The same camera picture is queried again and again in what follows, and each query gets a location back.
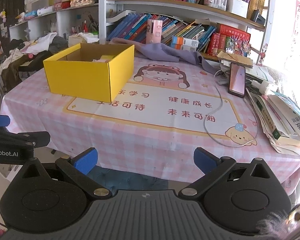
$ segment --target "smartphone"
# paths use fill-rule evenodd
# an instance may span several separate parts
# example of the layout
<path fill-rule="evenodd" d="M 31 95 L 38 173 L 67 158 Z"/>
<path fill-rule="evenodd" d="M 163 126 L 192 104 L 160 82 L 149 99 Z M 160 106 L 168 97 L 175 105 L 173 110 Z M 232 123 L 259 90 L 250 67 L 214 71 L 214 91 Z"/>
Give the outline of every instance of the smartphone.
<path fill-rule="evenodd" d="M 230 65 L 230 82 L 228 92 L 243 98 L 246 89 L 246 68 L 235 63 Z"/>

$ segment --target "cartoon girl illustration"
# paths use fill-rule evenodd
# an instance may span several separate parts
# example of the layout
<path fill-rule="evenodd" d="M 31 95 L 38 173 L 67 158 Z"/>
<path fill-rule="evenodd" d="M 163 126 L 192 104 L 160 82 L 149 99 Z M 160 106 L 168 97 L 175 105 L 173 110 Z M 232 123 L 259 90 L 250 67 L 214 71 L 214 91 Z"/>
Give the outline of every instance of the cartoon girl illustration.
<path fill-rule="evenodd" d="M 149 64 L 139 69 L 134 76 L 136 82 L 167 88 L 188 88 L 186 74 L 173 66 Z"/>

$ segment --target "yellow cardboard box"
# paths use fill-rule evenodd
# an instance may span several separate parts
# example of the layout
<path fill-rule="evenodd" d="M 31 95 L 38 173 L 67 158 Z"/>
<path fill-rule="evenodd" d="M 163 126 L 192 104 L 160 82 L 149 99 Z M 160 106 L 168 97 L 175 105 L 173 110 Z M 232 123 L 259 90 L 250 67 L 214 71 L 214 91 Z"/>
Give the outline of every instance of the yellow cardboard box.
<path fill-rule="evenodd" d="M 109 62 L 92 62 L 102 55 Z M 43 61 L 52 93 L 111 103 L 133 74 L 134 45 L 79 43 Z"/>

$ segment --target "cartoon dog illustration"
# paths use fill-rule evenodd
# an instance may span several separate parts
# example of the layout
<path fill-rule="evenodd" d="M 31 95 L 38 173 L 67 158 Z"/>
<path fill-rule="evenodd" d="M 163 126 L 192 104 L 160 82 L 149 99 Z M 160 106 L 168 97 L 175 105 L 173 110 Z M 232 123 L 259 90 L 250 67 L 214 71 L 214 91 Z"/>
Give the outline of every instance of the cartoon dog illustration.
<path fill-rule="evenodd" d="M 247 126 L 241 123 L 237 123 L 236 126 L 229 128 L 226 131 L 226 136 L 229 137 L 233 142 L 243 145 L 253 139 L 253 136 L 245 130 Z M 257 141 L 254 140 L 248 143 L 246 146 L 257 145 Z"/>
<path fill-rule="evenodd" d="M 136 82 L 167 88 L 188 88 L 186 74 L 177 67 L 149 64 L 139 69 L 134 76 Z"/>

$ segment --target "phone screen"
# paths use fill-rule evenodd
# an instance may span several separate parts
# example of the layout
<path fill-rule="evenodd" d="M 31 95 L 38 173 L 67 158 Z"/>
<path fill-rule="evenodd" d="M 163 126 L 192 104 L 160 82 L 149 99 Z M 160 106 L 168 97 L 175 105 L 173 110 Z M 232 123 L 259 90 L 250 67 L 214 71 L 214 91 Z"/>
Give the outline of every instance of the phone screen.
<path fill-rule="evenodd" d="M 230 84 L 229 90 L 231 92 L 244 96 L 245 82 L 246 82 L 246 69 L 237 64 L 231 64 L 230 70 Z"/>

